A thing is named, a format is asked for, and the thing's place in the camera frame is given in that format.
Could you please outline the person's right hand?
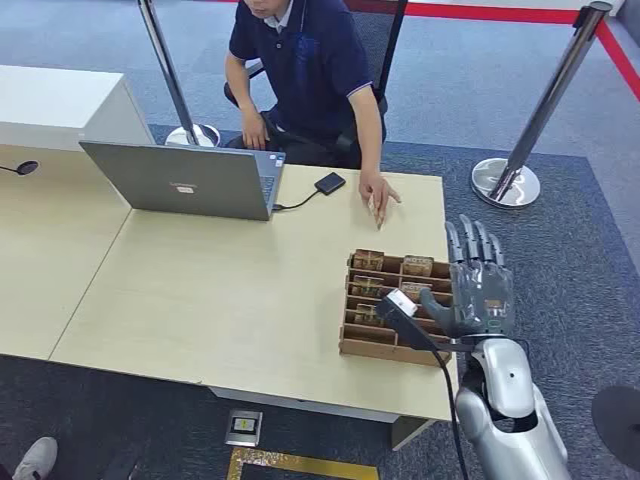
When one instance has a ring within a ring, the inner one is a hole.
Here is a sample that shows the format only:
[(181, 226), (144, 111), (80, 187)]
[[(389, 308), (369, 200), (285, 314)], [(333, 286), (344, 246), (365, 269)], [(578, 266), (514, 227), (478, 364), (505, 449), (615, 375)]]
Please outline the person's right hand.
[(263, 116), (253, 105), (241, 108), (241, 114), (244, 145), (251, 150), (266, 150), (269, 136)]

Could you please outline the person's left hand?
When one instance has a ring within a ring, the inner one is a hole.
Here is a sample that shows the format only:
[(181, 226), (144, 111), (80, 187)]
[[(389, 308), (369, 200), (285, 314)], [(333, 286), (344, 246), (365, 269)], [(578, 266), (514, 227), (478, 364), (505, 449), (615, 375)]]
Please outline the person's left hand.
[(373, 216), (377, 230), (380, 230), (385, 223), (387, 205), (390, 199), (402, 203), (400, 195), (378, 169), (362, 169), (358, 191), (364, 205)]

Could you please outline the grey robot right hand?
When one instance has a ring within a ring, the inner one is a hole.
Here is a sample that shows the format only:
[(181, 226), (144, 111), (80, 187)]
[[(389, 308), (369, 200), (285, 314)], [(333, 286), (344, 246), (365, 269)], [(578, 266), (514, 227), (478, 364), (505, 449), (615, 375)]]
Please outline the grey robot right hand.
[(481, 221), (459, 218), (462, 234), (453, 222), (445, 223), (451, 304), (443, 306), (432, 290), (423, 289), (422, 307), (451, 339), (509, 335), (515, 324), (514, 281), (500, 241)]

